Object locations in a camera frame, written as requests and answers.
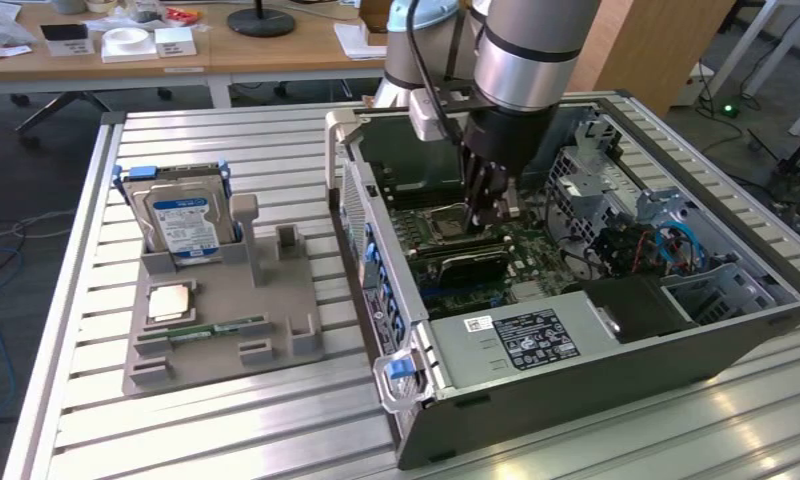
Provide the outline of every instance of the gray carpet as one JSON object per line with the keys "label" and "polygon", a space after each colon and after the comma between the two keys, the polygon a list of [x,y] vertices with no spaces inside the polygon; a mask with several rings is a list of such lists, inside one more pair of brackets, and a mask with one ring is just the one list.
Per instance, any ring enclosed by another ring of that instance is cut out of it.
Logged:
{"label": "gray carpet", "polygon": [[[741,38],[741,30],[719,36],[706,55],[707,64],[719,67],[726,55]],[[750,52],[735,72],[743,78],[755,59],[765,51],[765,44]],[[372,94],[376,82],[351,81],[356,95]],[[272,94],[274,85],[259,88],[242,88],[235,106],[271,103],[308,103],[343,100],[338,82],[299,82],[288,87],[290,97],[279,99]],[[738,90],[735,81],[719,95],[718,101]],[[175,98],[164,102],[154,89],[130,92],[106,92],[102,98],[118,110],[154,111],[171,109],[211,108],[207,89],[180,87],[172,89]],[[54,95],[31,95],[32,107],[40,107]],[[769,81],[759,95],[762,111],[742,108],[743,114],[734,122],[745,129],[758,131],[763,140],[775,146],[781,154],[787,154],[799,139],[786,134],[795,118],[800,115],[800,60],[789,57],[779,71]],[[16,141],[14,127],[32,113],[31,108],[19,108],[8,96],[0,96],[0,219],[20,219],[44,211],[74,208],[80,197],[90,154],[95,143],[99,114],[94,108],[76,103],[60,112],[34,134],[42,138],[38,151],[26,150]],[[698,148],[721,140],[735,132],[731,128],[706,120],[691,109],[674,110],[667,121]],[[773,160],[765,152],[747,149],[747,138],[729,142],[711,151],[711,158],[734,174],[761,180],[767,177]],[[31,233],[42,233],[66,228],[71,218],[36,225]],[[0,245],[14,246],[18,239],[0,239]],[[22,399],[39,338],[48,314],[51,296],[56,286],[67,237],[28,240],[24,245],[24,266],[18,278],[0,290],[0,328],[18,374],[19,392],[16,400],[0,415],[0,475],[11,445],[15,417],[19,414]],[[0,402],[8,391],[7,372],[0,358]]]}

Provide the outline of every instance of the cable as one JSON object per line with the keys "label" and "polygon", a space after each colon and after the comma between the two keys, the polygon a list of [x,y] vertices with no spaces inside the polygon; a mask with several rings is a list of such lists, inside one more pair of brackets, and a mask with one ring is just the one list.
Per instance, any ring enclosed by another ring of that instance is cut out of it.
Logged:
{"label": "cable", "polygon": [[[75,215],[76,213],[78,213],[76,209],[55,210],[52,212],[46,212],[42,215],[36,215],[35,217],[24,218],[15,223],[12,228],[0,232],[0,237],[3,237],[6,235],[15,235],[16,237],[20,237],[22,234],[19,233],[19,230],[22,227],[24,227],[24,228],[30,227],[32,224],[40,222],[42,220],[48,220],[51,218],[56,218],[56,217],[60,217],[64,215]],[[40,234],[40,235],[30,235],[30,234],[24,233],[24,236],[27,238],[52,238],[52,237],[59,237],[62,235],[66,235],[68,233],[71,233],[71,228],[68,228],[66,230],[60,230],[59,232],[51,232],[51,233]]]}
{"label": "cable", "polygon": [[0,289],[2,289],[3,287],[6,287],[8,285],[8,283],[15,279],[18,274],[22,272],[22,269],[24,268],[24,256],[22,255],[20,250],[16,250],[15,248],[0,247],[0,252],[12,253],[12,257],[10,257],[10,258],[18,257],[18,267],[15,268],[15,271],[10,274],[10,276],[3,280],[3,282],[0,282]]}
{"label": "cable", "polygon": [[427,64],[425,63],[425,56],[422,55],[422,51],[418,48],[418,41],[415,40],[415,11],[418,10],[419,3],[421,0],[413,0],[410,3],[410,10],[406,16],[406,35],[410,40],[410,46],[413,47],[413,57],[415,58],[418,71],[421,72],[425,80],[425,88],[427,89],[430,101],[433,102],[433,107],[437,111],[437,116],[439,117],[442,134],[451,140],[454,145],[459,145],[462,143],[462,136],[454,131],[451,120],[445,112],[445,105],[442,105],[442,101],[439,100],[439,92],[437,91],[437,86],[433,83],[430,71],[427,70]]}
{"label": "cable", "polygon": [[665,248],[665,236],[662,235],[662,230],[665,228],[675,228],[677,230],[679,230],[685,234],[685,236],[691,241],[694,249],[697,249],[698,251],[701,251],[701,255],[699,255],[699,263],[701,263],[701,265],[699,266],[705,267],[706,266],[706,257],[702,254],[699,240],[697,239],[697,235],[691,231],[691,228],[685,223],[681,223],[681,222],[667,221],[667,222],[662,223],[658,226],[658,229],[655,230],[655,243],[658,245],[661,245],[659,253],[661,253],[662,257],[665,257],[665,260],[667,260],[674,265],[677,263],[677,260],[673,258],[673,255],[670,254],[670,252]]}
{"label": "cable", "polygon": [[359,16],[355,16],[351,18],[336,17],[335,15],[331,15],[331,14],[323,13],[323,12],[318,12],[316,10],[311,10],[310,8],[298,7],[295,5],[284,5],[282,3],[266,3],[264,5],[276,7],[276,8],[282,8],[284,10],[294,10],[295,12],[303,12],[303,13],[307,13],[308,15],[314,15],[315,17],[328,18],[330,20],[338,20],[339,22],[351,22],[351,21],[359,19]]}
{"label": "cable", "polygon": [[577,260],[581,260],[582,262],[585,262],[591,267],[595,267],[595,268],[599,268],[599,269],[605,268],[605,265],[602,265],[601,263],[593,262],[587,258],[582,257],[581,255],[574,254],[573,252],[569,252],[567,250],[561,249],[561,255],[563,255],[565,257],[570,257],[570,258],[574,258]]}
{"label": "cable", "polygon": [[[19,224],[18,221],[8,221],[8,220],[0,220],[0,223]],[[15,250],[18,250],[18,251],[20,251],[22,248],[24,248],[24,242],[27,241],[27,228],[23,225],[22,225],[20,234],[22,234],[22,237],[20,237],[22,240],[18,242],[18,245],[15,246]],[[3,268],[10,264],[10,262],[12,261],[12,258],[15,258],[15,255],[10,255],[8,257],[6,257],[3,262],[0,262],[0,270],[3,270]]]}
{"label": "cable", "polygon": [[[709,88],[709,82],[706,81],[706,73],[703,71],[703,59],[702,58],[699,59],[699,76],[701,76],[701,80],[703,82],[703,91],[699,94],[701,106],[697,107],[694,109],[694,111],[699,115],[702,115],[705,118],[707,118],[709,120],[718,122],[718,123],[726,125],[727,127],[731,127],[733,129],[735,129],[735,132],[737,132],[734,136],[727,137],[722,140],[718,140],[717,142],[714,142],[714,143],[709,144],[706,147],[703,147],[703,149],[701,150],[701,153],[705,155],[709,152],[709,150],[711,150],[713,148],[719,147],[725,143],[734,142],[735,140],[742,138],[745,136],[745,131],[733,122],[727,122],[726,120],[715,118],[715,99],[714,99],[714,96],[711,95],[711,89]],[[709,94],[709,100],[706,100],[703,98],[703,93]],[[706,108],[706,105],[705,105],[706,101],[709,101],[710,108]]]}
{"label": "cable", "polygon": [[638,251],[635,252],[635,262],[631,265],[631,273],[638,272],[638,265],[641,263],[641,252],[643,251],[643,242],[646,241],[646,236],[649,234],[650,234],[650,230],[643,232],[643,235],[641,235],[641,241],[638,242]]}
{"label": "cable", "polygon": [[18,391],[18,382],[15,380],[15,368],[12,367],[12,359],[10,358],[10,353],[6,349],[6,341],[3,340],[3,333],[0,332],[0,353],[3,354],[3,358],[6,359],[6,369],[10,376],[10,393],[7,394],[6,399],[0,403],[0,414],[4,412],[12,401],[15,400],[15,394]]}
{"label": "cable", "polygon": [[264,82],[259,82],[254,87],[250,87],[246,83],[235,83],[238,88],[246,88],[247,90],[258,90],[262,88],[262,85],[264,85]]}

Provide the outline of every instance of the label sticker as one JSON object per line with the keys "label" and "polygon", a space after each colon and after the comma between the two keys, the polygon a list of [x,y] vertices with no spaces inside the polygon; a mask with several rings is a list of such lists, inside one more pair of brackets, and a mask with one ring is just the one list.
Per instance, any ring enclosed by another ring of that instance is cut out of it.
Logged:
{"label": "label sticker", "polygon": [[475,317],[466,319],[466,328],[470,333],[479,332],[482,330],[493,329],[493,317],[489,315],[485,317]]}
{"label": "label sticker", "polygon": [[155,202],[166,244],[179,257],[203,257],[219,250],[216,227],[204,218],[210,211],[207,198]]}
{"label": "label sticker", "polygon": [[204,72],[204,67],[168,67],[163,71],[166,73],[202,73]]}
{"label": "label sticker", "polygon": [[513,365],[519,370],[581,355],[554,310],[497,320],[494,326]]}

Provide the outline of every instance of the metal slotted table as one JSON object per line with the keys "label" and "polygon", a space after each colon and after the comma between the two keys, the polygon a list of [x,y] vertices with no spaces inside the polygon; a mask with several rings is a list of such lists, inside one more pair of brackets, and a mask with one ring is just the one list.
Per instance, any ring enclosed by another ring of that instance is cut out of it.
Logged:
{"label": "metal slotted table", "polygon": [[[639,103],[609,98],[800,269],[794,232]],[[138,113],[102,126],[6,478],[800,478],[800,328],[707,382],[397,470],[324,202],[324,117],[355,105]],[[647,185],[670,186],[622,146]],[[307,237],[328,358],[128,399],[142,242],[110,172],[220,158],[235,192],[258,195],[256,232],[295,222]]]}

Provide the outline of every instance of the paper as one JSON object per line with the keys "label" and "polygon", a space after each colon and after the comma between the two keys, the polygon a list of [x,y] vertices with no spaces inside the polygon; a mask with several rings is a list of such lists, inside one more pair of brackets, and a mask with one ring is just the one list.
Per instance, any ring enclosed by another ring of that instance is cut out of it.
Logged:
{"label": "paper", "polygon": [[359,25],[335,24],[335,35],[342,44],[344,53],[354,60],[370,60],[386,58],[389,47],[372,47],[368,45]]}
{"label": "paper", "polygon": [[22,12],[22,6],[11,3],[0,2],[0,13],[12,17],[12,20],[18,20],[18,14]]}
{"label": "paper", "polygon": [[20,47],[0,48],[0,58],[14,57],[15,55],[22,55],[30,52],[32,52],[32,48],[30,48],[27,45]]}

